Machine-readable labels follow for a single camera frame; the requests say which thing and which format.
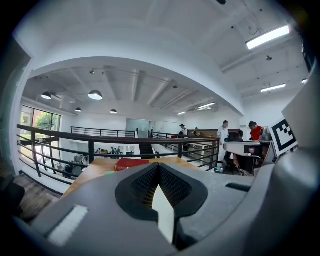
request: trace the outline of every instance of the staircase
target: staircase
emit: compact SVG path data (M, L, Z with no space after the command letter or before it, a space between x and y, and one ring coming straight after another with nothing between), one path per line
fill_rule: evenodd
M151 144L139 144L140 155L153 155L154 151L152 150ZM154 159L154 156L141 156L141 159Z

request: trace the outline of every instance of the red shirt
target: red shirt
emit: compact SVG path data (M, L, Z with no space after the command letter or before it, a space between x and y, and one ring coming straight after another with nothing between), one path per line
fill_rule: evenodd
M257 128L255 130L251 130L251 136L252 136L252 140L253 141L258 141L260 139L260 132L262 130L261 126L257 126Z

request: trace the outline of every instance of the wooden table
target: wooden table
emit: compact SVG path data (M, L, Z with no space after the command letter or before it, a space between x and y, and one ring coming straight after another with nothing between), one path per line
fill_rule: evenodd
M186 167L189 169L200 170L198 167L192 165L189 162L182 160L179 157L167 157L167 158L156 158L147 159L150 163L165 163L165 164L175 164L177 166ZM83 172L82 174L73 182L73 184L68 188L64 195L68 195L73 190L81 186L83 183L90 181L94 178L101 177L107 172L114 172L115 165L119 159L102 159L98 158L94 160Z

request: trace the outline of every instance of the window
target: window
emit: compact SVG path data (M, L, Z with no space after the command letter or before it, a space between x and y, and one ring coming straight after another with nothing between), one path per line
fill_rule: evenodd
M53 114L39 109L23 106L20 124L23 126L58 132L60 129L60 120L61 116L58 114ZM21 136L27 139L31 139L30 131L20 131ZM48 137L49 136L40 133L35 134L36 139Z
M23 126L32 127L33 117L34 117L34 109L30 108L30 107L27 107L27 106L23 106L22 107L20 124L23 125ZM20 135L25 137L25 138L27 138L27 139L31 139L31 132L30 131L21 129L20 130Z
M39 129L43 129L43 130L58 132L60 129L60 120L61 120L61 116L58 114L53 114L53 113L49 113L49 112L35 109L32 107L23 106L20 124L23 126L29 126L29 127L39 128ZM26 139L31 139L31 132L30 131L26 131L26 130L21 129L20 135ZM51 146L59 148L59 138L55 138L55 137L50 138L50 136L40 134L40 133L36 133L35 138L36 139L49 138L48 139L49 141L40 141L40 143L45 143L46 145L51 145ZM31 141L24 140L23 138L21 138L21 143L25 147L27 147L28 149L32 149ZM21 146L19 150L24 155L28 156L31 159L34 159L33 153L30 150L26 149L25 147ZM52 154L51 154L49 147L38 144L35 147L35 151L37 153L40 153L40 154L48 156L48 157L61 159L60 158L60 151L57 149L52 149ZM24 161L27 161L31 164L34 164L34 162L32 160L28 159L23 154L21 155L21 157L23 158ZM52 168L56 168L56 169L58 168L59 162L53 161L53 160L46 158L45 156L42 156L42 155L39 155L39 154L36 155L37 161L39 163L46 165L48 167L52 167ZM53 171L51 169L49 169L43 165L39 164L39 168L42 170L46 170L50 173L53 173Z

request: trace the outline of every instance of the cable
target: cable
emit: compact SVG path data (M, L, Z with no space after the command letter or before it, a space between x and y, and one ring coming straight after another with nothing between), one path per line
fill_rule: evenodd
M254 36L254 35L255 35L256 33L258 33L258 31L259 31L259 28L257 28L257 29L256 29L256 32L253 33L253 34L251 34L251 32L250 32L251 29L252 29L252 27L249 26L249 34L252 35L252 36Z
M265 31L264 31L263 28L261 27L261 24L260 24L257 16L254 14L253 11L250 10L250 8L248 7L248 5L247 5L247 3L246 3L245 0L241 0L241 1L242 1L243 5L248 9L248 11L254 16L254 18L255 18L255 20L256 20L256 23L257 23L257 25L258 25L258 26L257 26L257 31L256 31L254 34L252 34L252 33L250 33L250 29L249 29L249 34L253 36L253 35L255 35L258 31L260 32L260 34L264 33Z

